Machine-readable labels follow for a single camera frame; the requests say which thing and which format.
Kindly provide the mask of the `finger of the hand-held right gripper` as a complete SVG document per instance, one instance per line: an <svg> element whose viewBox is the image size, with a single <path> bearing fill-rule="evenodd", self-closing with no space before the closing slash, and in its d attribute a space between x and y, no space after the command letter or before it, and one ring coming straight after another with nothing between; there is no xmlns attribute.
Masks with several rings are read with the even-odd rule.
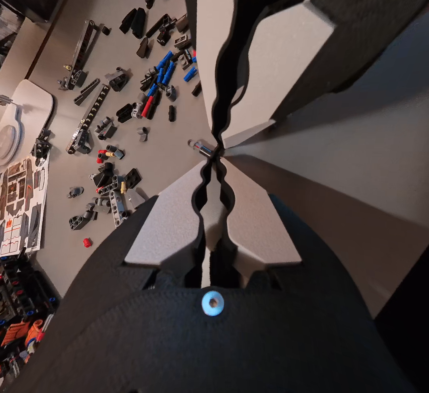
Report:
<svg viewBox="0 0 429 393"><path fill-rule="evenodd" d="M334 31L335 25L309 0L262 19L248 52L249 76L231 107L221 138L232 148L276 120L274 113Z"/></svg>
<svg viewBox="0 0 429 393"><path fill-rule="evenodd" d="M196 0L196 50L208 125L220 143L260 132L257 0Z"/></svg>

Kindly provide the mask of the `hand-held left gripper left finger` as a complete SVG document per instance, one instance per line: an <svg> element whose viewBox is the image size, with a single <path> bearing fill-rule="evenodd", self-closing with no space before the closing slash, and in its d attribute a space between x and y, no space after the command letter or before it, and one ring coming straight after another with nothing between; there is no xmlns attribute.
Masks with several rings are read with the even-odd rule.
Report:
<svg viewBox="0 0 429 393"><path fill-rule="evenodd" d="M170 272L185 287L200 288L206 236L210 161L204 160L162 191L128 251L125 262Z"/></svg>

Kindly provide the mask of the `pile of small lego pins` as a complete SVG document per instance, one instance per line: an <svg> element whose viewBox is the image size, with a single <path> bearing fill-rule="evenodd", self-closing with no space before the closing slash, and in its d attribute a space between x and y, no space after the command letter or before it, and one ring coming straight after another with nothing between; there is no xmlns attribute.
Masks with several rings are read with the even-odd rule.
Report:
<svg viewBox="0 0 429 393"><path fill-rule="evenodd" d="M196 64L195 49L182 48L175 53L169 50L156 66L147 71L140 82L141 97L133 103L131 117L152 119L163 97L168 101L175 101L177 91L172 84L172 77L177 66L180 65L187 71L184 80L189 82L198 72Z"/></svg>

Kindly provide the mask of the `dark grey lego pin joiner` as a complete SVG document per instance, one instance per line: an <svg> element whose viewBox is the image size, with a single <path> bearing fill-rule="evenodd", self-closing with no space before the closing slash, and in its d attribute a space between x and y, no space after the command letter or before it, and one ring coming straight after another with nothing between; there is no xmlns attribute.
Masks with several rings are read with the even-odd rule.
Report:
<svg viewBox="0 0 429 393"><path fill-rule="evenodd" d="M219 145L212 147L211 145L207 145L202 140L189 139L187 145L194 151L210 160L219 158L223 155L223 149Z"/></svg>

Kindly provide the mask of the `long dark grey lego beam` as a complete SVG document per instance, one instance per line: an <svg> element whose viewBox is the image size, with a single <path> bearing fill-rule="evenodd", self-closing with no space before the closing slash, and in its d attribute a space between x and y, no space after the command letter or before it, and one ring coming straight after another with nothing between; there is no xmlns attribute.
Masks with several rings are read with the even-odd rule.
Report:
<svg viewBox="0 0 429 393"><path fill-rule="evenodd" d="M91 19L88 19L84 22L83 29L81 31L78 43L76 45L71 63L66 67L68 70L67 82L71 76L78 70L82 69L84 66L85 59L88 55L88 49L93 39L93 36L98 32L99 27Z"/></svg>

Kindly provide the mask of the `lego car chassis assembly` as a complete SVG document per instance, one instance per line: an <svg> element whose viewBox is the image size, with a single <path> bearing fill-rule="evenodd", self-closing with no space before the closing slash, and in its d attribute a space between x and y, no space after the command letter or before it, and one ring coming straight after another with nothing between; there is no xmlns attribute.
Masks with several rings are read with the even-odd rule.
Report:
<svg viewBox="0 0 429 393"><path fill-rule="evenodd" d="M35 354L57 307L59 295L34 257L22 249L0 260L0 381L6 390Z"/></svg>

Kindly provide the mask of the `grey curved lego slope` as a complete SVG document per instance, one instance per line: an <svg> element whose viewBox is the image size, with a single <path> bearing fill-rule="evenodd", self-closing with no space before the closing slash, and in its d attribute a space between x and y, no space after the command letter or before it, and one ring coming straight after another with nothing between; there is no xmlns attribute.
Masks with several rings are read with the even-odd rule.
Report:
<svg viewBox="0 0 429 393"><path fill-rule="evenodd" d="M128 189L125 196L127 202L134 211L146 202L145 198L142 197L134 188Z"/></svg>

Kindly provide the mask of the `black square lego plate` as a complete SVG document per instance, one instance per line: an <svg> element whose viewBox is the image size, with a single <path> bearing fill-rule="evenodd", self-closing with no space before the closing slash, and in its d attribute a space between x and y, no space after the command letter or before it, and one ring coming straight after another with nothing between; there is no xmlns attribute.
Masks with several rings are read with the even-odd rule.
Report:
<svg viewBox="0 0 429 393"><path fill-rule="evenodd" d="M136 168L132 168L125 176L124 183L127 190L133 189L142 180L142 177Z"/></svg>

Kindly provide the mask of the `dark grey cross-hole lego beam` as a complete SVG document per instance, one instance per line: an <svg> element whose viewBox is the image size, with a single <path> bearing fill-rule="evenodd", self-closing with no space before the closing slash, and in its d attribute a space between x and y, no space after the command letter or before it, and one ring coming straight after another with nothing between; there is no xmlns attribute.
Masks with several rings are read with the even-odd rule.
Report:
<svg viewBox="0 0 429 393"><path fill-rule="evenodd" d="M72 231L77 231L83 229L92 219L94 213L86 211L82 215L73 216L69 219L69 227Z"/></svg>

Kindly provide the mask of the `dark grey lego connector block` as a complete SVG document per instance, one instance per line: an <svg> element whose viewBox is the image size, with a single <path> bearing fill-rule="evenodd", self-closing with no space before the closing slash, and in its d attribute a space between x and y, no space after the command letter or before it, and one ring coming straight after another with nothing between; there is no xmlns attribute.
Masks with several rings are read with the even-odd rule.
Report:
<svg viewBox="0 0 429 393"><path fill-rule="evenodd" d="M114 92L120 92L128 83L130 74L122 67L117 67L113 73L105 74L104 77Z"/></svg>

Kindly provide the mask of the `dark grey lego wedge panel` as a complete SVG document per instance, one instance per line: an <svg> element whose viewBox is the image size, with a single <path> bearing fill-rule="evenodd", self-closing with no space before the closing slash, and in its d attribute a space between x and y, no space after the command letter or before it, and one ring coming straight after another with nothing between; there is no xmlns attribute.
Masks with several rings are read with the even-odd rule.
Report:
<svg viewBox="0 0 429 393"><path fill-rule="evenodd" d="M79 152L82 154L89 154L91 152L91 148L87 145L88 136L89 134L87 130L80 130L73 141L70 143L67 153L75 154L76 152Z"/></svg>

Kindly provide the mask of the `long dark grey lego plate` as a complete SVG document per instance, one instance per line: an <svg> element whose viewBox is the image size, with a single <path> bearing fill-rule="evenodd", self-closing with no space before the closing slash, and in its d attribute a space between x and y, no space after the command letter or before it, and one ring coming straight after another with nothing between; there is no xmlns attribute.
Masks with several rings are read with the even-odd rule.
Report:
<svg viewBox="0 0 429 393"><path fill-rule="evenodd" d="M103 102L105 101L108 93L110 92L110 86L109 85L102 85L98 95L94 98L93 103L88 107L86 113L84 114L82 120L79 122L79 125L76 129L76 131L73 133L71 140L69 141L67 147L66 147L66 152L67 149L69 148L70 143L73 141L73 139L76 137L76 135L78 134L78 132L82 129L87 130L88 134L90 134L89 130L90 130L90 126L92 125L94 118L96 117L97 113L99 112Z"/></svg>

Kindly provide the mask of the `dark grey ribbed lego piece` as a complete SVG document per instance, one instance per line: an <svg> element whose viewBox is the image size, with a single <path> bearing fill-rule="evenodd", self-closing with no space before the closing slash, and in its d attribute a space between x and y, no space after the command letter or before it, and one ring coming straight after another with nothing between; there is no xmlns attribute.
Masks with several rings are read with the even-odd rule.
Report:
<svg viewBox="0 0 429 393"><path fill-rule="evenodd" d="M81 104L89 97L89 95L97 88L100 84L100 79L94 79L88 86L86 86L83 90L81 90L80 95L78 95L73 103L77 106L81 106Z"/></svg>

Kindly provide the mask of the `sticker sheet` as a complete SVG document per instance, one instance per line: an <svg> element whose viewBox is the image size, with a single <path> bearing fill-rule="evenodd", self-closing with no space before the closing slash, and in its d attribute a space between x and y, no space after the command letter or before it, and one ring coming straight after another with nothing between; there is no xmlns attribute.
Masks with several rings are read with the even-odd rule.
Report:
<svg viewBox="0 0 429 393"><path fill-rule="evenodd" d="M1 172L0 256L18 256L24 249L40 250L48 186L49 158L12 162Z"/></svg>

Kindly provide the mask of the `white desk stand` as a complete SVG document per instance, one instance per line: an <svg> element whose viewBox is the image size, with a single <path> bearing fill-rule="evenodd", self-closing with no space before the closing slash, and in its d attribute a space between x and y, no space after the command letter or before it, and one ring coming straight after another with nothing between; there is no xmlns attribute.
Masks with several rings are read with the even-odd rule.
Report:
<svg viewBox="0 0 429 393"><path fill-rule="evenodd" d="M9 99L12 102L1 107L1 168L30 154L54 108L53 96L28 79L18 84Z"/></svg>

